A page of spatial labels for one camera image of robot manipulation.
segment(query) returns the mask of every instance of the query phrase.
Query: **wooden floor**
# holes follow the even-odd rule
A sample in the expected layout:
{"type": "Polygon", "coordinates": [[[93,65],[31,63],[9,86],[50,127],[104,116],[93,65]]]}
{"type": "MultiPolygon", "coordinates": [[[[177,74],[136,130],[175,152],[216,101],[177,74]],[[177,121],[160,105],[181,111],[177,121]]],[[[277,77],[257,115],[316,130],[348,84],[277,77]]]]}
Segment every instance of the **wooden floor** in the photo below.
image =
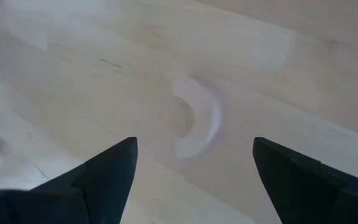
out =
{"type": "Polygon", "coordinates": [[[263,136],[358,176],[358,47],[190,0],[0,1],[0,188],[29,189],[128,136],[139,161],[123,223],[280,223],[263,136]],[[202,79],[223,128],[175,157],[202,79]]]}

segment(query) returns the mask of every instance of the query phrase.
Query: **white curved object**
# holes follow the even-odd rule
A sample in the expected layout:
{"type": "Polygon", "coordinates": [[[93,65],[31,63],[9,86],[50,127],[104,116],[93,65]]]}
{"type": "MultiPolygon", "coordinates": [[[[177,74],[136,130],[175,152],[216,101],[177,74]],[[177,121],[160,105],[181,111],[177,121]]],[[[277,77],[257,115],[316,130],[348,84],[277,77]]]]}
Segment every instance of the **white curved object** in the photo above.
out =
{"type": "Polygon", "coordinates": [[[185,100],[194,112],[191,132],[175,143],[176,155],[180,158],[196,156],[207,148],[221,127],[221,104],[211,91],[190,77],[175,79],[172,92],[185,100]]]}

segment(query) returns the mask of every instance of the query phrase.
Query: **white crescent-shaped object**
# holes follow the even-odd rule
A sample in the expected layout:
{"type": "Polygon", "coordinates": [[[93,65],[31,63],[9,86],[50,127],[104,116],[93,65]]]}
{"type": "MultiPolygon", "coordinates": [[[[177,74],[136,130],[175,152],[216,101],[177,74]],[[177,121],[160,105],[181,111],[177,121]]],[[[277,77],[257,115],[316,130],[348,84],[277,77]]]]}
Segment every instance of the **white crescent-shaped object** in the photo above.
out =
{"type": "Polygon", "coordinates": [[[221,104],[209,89],[190,77],[174,79],[172,92],[185,100],[194,112],[191,132],[175,143],[176,155],[196,156],[207,148],[221,127],[221,104]]]}

